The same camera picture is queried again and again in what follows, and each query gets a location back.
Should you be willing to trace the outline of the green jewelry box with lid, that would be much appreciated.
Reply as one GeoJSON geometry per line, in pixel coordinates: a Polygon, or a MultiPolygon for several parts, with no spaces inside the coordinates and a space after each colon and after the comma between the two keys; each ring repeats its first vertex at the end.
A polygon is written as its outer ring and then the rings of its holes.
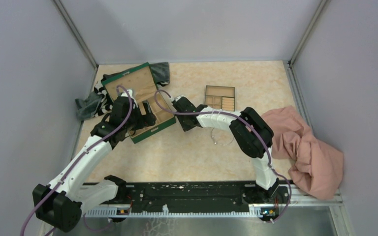
{"type": "Polygon", "coordinates": [[[176,118],[172,113],[162,110],[159,106],[169,108],[166,100],[160,93],[155,94],[158,85],[154,82],[149,63],[144,63],[136,67],[132,67],[102,82],[103,87],[107,91],[107,97],[114,103],[123,91],[118,85],[126,89],[134,90],[134,97],[140,107],[142,115],[144,110],[143,101],[148,101],[152,112],[157,120],[154,126],[144,127],[142,129],[126,128],[131,140],[136,144],[176,123],[176,118]]]}

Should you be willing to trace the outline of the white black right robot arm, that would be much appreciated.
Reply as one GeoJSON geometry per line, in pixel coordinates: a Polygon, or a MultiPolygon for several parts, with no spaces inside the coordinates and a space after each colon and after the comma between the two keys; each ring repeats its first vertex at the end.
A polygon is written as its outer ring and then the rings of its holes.
{"type": "Polygon", "coordinates": [[[274,132],[253,108],[229,112],[207,105],[195,107],[185,96],[172,99],[172,105],[185,132],[195,127],[230,132],[241,151],[252,158],[258,198],[269,203],[276,197],[278,177],[272,170],[270,157],[274,132]]]}

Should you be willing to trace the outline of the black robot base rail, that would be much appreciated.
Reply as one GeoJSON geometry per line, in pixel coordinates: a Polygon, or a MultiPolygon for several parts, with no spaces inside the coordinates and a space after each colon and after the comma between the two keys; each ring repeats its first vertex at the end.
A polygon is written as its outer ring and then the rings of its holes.
{"type": "Polygon", "coordinates": [[[254,181],[134,182],[106,204],[131,206],[129,216],[276,217],[289,190],[276,183],[269,191],[254,181]]]}

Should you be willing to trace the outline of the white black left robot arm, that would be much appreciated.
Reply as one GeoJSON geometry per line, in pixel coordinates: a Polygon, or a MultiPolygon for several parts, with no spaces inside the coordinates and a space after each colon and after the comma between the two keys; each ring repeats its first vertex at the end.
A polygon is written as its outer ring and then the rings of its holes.
{"type": "Polygon", "coordinates": [[[36,217],[69,232],[92,208],[110,200],[117,204],[129,202],[126,181],[113,175],[87,189],[81,187],[99,162],[126,138],[128,131],[153,126],[156,120],[147,100],[137,104],[125,93],[117,97],[112,112],[93,128],[80,153],[47,185],[35,187],[32,196],[36,217]]]}

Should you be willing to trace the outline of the green compartment jewelry tray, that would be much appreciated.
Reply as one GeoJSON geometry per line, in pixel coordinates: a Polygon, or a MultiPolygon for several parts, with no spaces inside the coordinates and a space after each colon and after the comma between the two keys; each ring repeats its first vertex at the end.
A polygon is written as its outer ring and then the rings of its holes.
{"type": "Polygon", "coordinates": [[[213,109],[235,111],[235,87],[211,86],[205,87],[204,102],[213,109]]]}

